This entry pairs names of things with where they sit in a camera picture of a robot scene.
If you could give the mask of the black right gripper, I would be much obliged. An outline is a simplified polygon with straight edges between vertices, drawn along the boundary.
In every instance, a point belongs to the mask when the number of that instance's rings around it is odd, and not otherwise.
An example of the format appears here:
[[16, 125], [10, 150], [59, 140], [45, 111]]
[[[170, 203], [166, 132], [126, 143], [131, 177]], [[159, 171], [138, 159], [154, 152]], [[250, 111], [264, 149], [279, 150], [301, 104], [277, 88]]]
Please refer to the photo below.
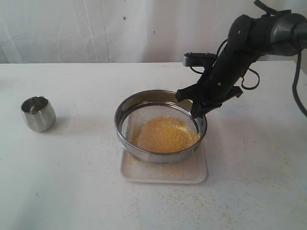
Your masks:
[[226, 46], [204, 81], [199, 81], [176, 92], [176, 100], [191, 100], [191, 116], [199, 118], [222, 106], [222, 99], [230, 92], [239, 78], [245, 76], [254, 63], [254, 50], [251, 48], [232, 49]]

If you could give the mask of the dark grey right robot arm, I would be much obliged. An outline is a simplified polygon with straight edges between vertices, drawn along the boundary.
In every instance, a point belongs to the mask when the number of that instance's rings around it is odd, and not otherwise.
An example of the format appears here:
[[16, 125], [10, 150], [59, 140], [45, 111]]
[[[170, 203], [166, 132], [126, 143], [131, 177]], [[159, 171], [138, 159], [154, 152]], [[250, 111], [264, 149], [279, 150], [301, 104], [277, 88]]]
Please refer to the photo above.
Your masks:
[[192, 100], [193, 118], [221, 107], [222, 103], [242, 94], [244, 86], [235, 83], [243, 78], [250, 65], [264, 55], [297, 56], [292, 92], [303, 114], [307, 111], [297, 93], [302, 50], [307, 47], [307, 20], [297, 13], [263, 15], [253, 19], [238, 17], [216, 55], [187, 53], [185, 66], [204, 67], [197, 83], [176, 92], [177, 101]]

